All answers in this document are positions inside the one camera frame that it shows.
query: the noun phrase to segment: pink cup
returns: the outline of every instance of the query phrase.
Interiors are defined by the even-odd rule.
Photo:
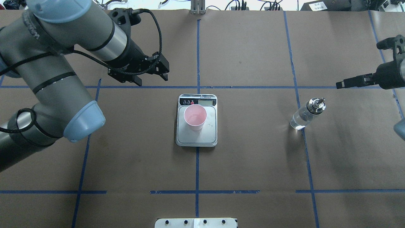
[[[184,120],[193,131],[203,128],[207,119],[207,111],[201,105],[190,105],[184,111]]]

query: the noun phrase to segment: cable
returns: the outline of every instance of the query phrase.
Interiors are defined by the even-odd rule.
[[[26,127],[23,128],[18,128],[18,117],[23,113],[23,112],[29,112],[31,113],[31,122],[30,124],[28,124]],[[30,108],[23,108],[18,110],[17,112],[17,116],[15,117],[15,124],[17,126],[17,129],[7,129],[7,128],[2,128],[0,127],[0,132],[4,132],[4,133],[8,133],[8,134],[16,134],[16,133],[22,133],[25,132],[27,130],[29,130],[34,124],[36,124],[36,113],[34,112],[34,110],[30,109]]]
[[[260,10],[262,10],[263,6],[264,6],[266,3],[270,3],[270,7],[271,7],[272,2],[269,2],[269,1],[261,1],[261,2],[265,2],[265,3],[263,3],[262,7],[260,7]]]
[[[121,0],[110,0],[110,1],[106,2],[105,5],[108,6],[112,2],[121,2]]]
[[[268,8],[267,10],[277,10],[277,6],[278,6],[278,3],[277,3],[277,1],[275,0],[274,3],[273,3],[273,5],[271,5],[270,8]]]
[[[208,6],[207,9],[208,9],[209,7],[215,7],[215,8],[217,8],[217,9],[221,10],[220,8],[218,8],[218,7],[216,7],[216,6]]]
[[[24,64],[24,63],[28,63],[28,62],[31,62],[31,61],[34,61],[34,60],[37,60],[37,59],[40,59],[40,58],[44,58],[44,57],[47,57],[47,56],[51,56],[51,55],[52,55],[51,52],[47,52],[47,53],[39,54],[39,55],[30,57],[30,58],[21,60],[21,61],[15,63],[15,64],[13,64],[13,65],[7,67],[6,69],[0,71],[0,75],[4,75],[5,73],[7,73],[7,72],[13,70],[13,69],[16,68],[16,67],[21,66],[21,65]]]
[[[228,8],[228,6],[229,6],[233,1],[238,2],[238,5],[239,5],[239,6],[241,5],[241,2],[240,2],[239,0],[232,0],[232,1],[230,1],[230,2],[228,3],[228,5],[226,5],[226,7],[225,7],[224,10],[226,10],[226,9]]]
[[[83,56],[93,60],[94,62],[108,68],[108,69],[111,69],[113,71],[116,71],[118,73],[122,73],[122,74],[125,74],[125,75],[141,75],[141,74],[147,73],[148,71],[154,69],[155,66],[159,63],[160,57],[162,56],[162,32],[160,31],[160,26],[159,26],[158,20],[156,19],[155,15],[152,13],[152,11],[150,11],[149,9],[139,9],[139,11],[140,11],[140,13],[144,13],[144,12],[149,13],[152,16],[153,20],[155,21],[156,27],[158,28],[158,33],[159,33],[159,54],[158,54],[158,57],[155,59],[155,62],[153,62],[148,67],[148,69],[143,70],[141,72],[137,72],[137,73],[125,72],[125,71],[122,71],[121,69],[112,68],[109,65],[105,64],[104,62],[101,62],[100,60],[98,60],[98,59],[94,58],[93,56],[88,55],[88,54],[86,54],[84,52],[73,50],[72,53],[77,53],[77,54],[83,55]],[[40,58],[44,58],[44,57],[47,57],[47,56],[51,56],[51,55],[53,55],[51,52],[47,52],[47,53],[39,54],[39,55],[30,57],[30,58],[24,59],[22,61],[19,61],[19,62],[13,64],[13,65],[7,67],[6,69],[0,71],[0,75],[4,75],[5,73],[9,72],[10,70],[13,70],[16,67],[21,66],[22,64],[25,64],[25,63],[28,63],[28,62],[31,62],[31,61],[34,61],[34,60],[37,60],[37,59],[40,59]]]

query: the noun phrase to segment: ur robot arm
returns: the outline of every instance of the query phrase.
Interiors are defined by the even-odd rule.
[[[390,37],[377,43],[382,50],[392,49],[393,61],[377,67],[375,73],[359,75],[336,83],[336,88],[350,88],[379,85],[383,89],[393,89],[405,86],[405,38],[402,35]],[[405,119],[394,126],[394,131],[405,140]]]
[[[109,68],[119,82],[142,85],[138,75],[168,80],[162,37],[147,9],[115,9],[107,15],[92,0],[27,0],[29,10],[0,30],[0,70],[21,77],[38,99],[0,125],[0,172],[66,137],[76,142],[105,123],[105,117],[63,55],[85,55]],[[140,13],[153,17],[159,51],[145,55],[130,37]],[[75,51],[80,45],[101,61]]]

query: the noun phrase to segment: clear bottle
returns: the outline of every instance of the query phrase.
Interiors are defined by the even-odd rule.
[[[314,97],[307,102],[307,105],[301,106],[292,116],[290,125],[296,130],[301,130],[307,126],[315,117],[319,116],[325,108],[326,99]]]

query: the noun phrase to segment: label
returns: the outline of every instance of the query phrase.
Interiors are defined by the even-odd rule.
[[[320,10],[328,9],[324,2],[312,3],[312,4],[309,4],[309,7],[311,8],[312,11],[320,11]]]

